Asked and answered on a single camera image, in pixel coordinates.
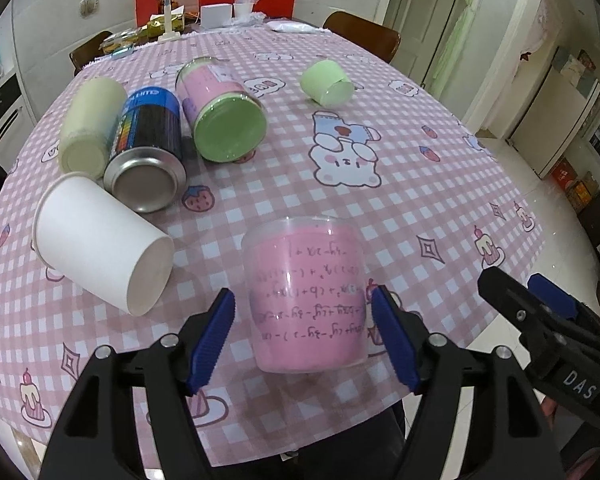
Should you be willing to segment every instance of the pink checkered tablecloth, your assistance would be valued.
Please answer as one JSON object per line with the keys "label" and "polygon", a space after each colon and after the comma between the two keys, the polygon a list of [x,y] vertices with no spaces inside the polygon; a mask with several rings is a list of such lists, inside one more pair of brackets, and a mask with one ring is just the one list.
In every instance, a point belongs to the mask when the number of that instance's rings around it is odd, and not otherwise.
{"label": "pink checkered tablecloth", "polygon": [[[182,200],[146,217],[175,240],[173,274],[158,304],[131,317],[43,266],[31,250],[33,213],[60,175],[58,131],[85,80],[105,75],[129,92],[173,91],[179,66],[198,56],[229,60],[267,108],[269,131],[239,164],[189,154]],[[324,57],[356,86],[337,110],[320,108],[299,86],[302,72]],[[368,164],[337,166],[348,151]],[[368,290],[385,283],[429,330],[461,346],[495,317],[477,294],[482,269],[500,266],[523,280],[542,246],[525,200],[477,139],[405,76],[335,35],[263,27],[193,34],[87,67],[38,123],[0,194],[0,417],[47,442],[97,346],[145,348],[206,310],[223,286],[235,293],[238,316],[211,382],[190,402],[213,465],[306,446],[397,402],[409,391],[395,379],[372,322],[365,364],[287,376],[256,367],[243,315],[241,238],[261,221],[305,215],[352,219],[366,239]],[[23,399],[35,394],[36,409],[25,409]],[[158,467],[146,399],[135,398],[144,465]]]}

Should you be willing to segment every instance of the cabinet handle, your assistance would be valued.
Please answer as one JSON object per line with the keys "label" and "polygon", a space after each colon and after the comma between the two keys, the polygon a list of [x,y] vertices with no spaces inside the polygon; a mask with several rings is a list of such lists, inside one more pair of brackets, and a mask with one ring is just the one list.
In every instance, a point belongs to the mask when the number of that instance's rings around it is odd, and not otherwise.
{"label": "cabinet handle", "polygon": [[6,131],[10,128],[11,124],[13,124],[15,122],[20,111],[22,111],[21,106],[19,108],[17,108],[16,110],[14,110],[13,113],[9,115],[6,122],[4,124],[2,124],[2,127],[0,128],[0,140],[2,140],[4,138],[4,135],[6,135]]}

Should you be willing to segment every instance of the wooden chair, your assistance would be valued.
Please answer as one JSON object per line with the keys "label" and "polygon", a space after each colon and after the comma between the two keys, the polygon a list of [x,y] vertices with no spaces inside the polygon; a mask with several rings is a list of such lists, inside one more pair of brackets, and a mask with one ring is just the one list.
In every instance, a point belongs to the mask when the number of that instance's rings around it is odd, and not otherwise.
{"label": "wooden chair", "polygon": [[400,34],[364,18],[339,10],[324,22],[324,28],[390,63],[400,45]]}
{"label": "wooden chair", "polygon": [[104,55],[99,46],[110,35],[111,33],[108,30],[104,30],[68,54],[68,57],[70,57],[70,60],[75,67],[75,75],[78,75],[78,73],[80,73],[91,61],[96,59],[96,57]]}

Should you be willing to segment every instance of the bolt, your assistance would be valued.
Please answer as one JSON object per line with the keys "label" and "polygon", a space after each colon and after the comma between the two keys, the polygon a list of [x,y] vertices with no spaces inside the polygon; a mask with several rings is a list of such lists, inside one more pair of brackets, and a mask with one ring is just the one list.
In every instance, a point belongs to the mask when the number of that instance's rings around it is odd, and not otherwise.
{"label": "bolt", "polygon": [[108,345],[98,346],[96,348],[96,357],[98,359],[106,359],[111,355],[111,347]]}
{"label": "bolt", "polygon": [[496,355],[500,359],[511,359],[513,352],[511,351],[511,349],[508,346],[498,346],[496,348]]}
{"label": "bolt", "polygon": [[431,346],[443,347],[446,345],[446,336],[442,334],[431,334],[429,336],[429,344]]}
{"label": "bolt", "polygon": [[175,334],[166,334],[160,339],[160,344],[164,348],[173,348],[177,343],[179,343],[179,338]]}

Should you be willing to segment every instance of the curtain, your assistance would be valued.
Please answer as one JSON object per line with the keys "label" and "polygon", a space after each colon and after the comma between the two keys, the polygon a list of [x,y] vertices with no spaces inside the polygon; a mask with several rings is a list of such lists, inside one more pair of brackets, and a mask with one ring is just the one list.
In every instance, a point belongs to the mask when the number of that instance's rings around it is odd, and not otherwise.
{"label": "curtain", "polygon": [[464,1],[467,6],[458,18],[454,30],[446,41],[435,69],[433,69],[433,82],[429,91],[436,99],[439,99],[440,95],[442,95],[442,91],[445,89],[456,63],[458,63],[458,59],[460,59],[464,43],[474,22],[475,11],[480,2],[480,0]]}

